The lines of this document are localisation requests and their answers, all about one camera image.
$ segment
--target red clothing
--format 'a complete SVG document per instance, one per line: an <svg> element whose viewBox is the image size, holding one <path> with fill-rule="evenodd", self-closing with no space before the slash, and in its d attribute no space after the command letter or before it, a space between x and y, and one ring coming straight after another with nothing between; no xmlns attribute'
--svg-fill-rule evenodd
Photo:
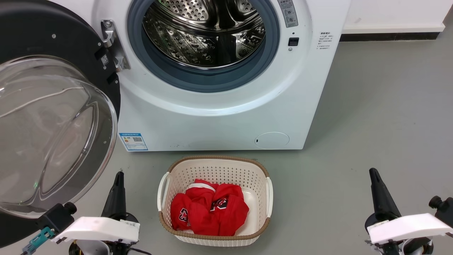
<svg viewBox="0 0 453 255"><path fill-rule="evenodd" d="M176 194L170 210L175 230L191 229L198 235L233 236L246 221L249 207L244 202L240 186L196 179L185 194Z"/></svg>

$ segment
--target cable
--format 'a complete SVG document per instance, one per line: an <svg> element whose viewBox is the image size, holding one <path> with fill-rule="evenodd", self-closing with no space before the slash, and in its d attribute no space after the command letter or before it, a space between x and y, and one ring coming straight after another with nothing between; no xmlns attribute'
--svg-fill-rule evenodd
<svg viewBox="0 0 453 255"><path fill-rule="evenodd" d="M140 253L143 253L143 254L146 254L146 255L152 255L151 253L149 253L147 251L139 250L139 249L136 249L136 248L131 248L131 250L135 250L136 252L140 252Z"/></svg>

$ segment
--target basket handle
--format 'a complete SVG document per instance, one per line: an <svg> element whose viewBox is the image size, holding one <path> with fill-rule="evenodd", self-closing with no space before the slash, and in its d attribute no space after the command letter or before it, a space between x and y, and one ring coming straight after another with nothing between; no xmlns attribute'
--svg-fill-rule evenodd
<svg viewBox="0 0 453 255"><path fill-rule="evenodd" d="M272 215L272 206L274 205L274 188L272 186L272 181L267 177L266 183L267 189L267 217L270 218Z"/></svg>
<svg viewBox="0 0 453 255"><path fill-rule="evenodd" d="M163 202L162 202L162 194L164 194L165 196L167 195L167 190L168 190L168 187L169 187L169 184L168 182L165 184L165 191L163 190L164 189L164 183L165 181L167 180L168 176L169 176L170 172L166 172L164 174L164 176L162 177L162 179L160 180L160 183L159 183L159 189L157 190L157 209L159 211L162 211L162 207L164 206L163 205Z"/></svg>

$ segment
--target laundry basket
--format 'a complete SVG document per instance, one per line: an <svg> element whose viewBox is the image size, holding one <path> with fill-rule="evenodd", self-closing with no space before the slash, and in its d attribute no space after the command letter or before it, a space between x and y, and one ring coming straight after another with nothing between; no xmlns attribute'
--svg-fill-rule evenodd
<svg viewBox="0 0 453 255"><path fill-rule="evenodd" d="M241 186L249 213L235 236L196 235L171 227L171 202L177 193L184 193L195 179ZM162 177L157 208L162 226L181 241L207 246L246 246L254 243L269 225L273 197L269 174L257 161L221 156L186 157L175 162Z"/></svg>

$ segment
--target washing machine door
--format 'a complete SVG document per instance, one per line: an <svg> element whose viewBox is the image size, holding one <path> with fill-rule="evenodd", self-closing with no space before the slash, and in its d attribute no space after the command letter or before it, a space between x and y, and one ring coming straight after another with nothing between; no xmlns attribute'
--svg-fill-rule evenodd
<svg viewBox="0 0 453 255"><path fill-rule="evenodd" d="M104 170L120 113L115 60L73 12L0 1L0 247L75 202Z"/></svg>

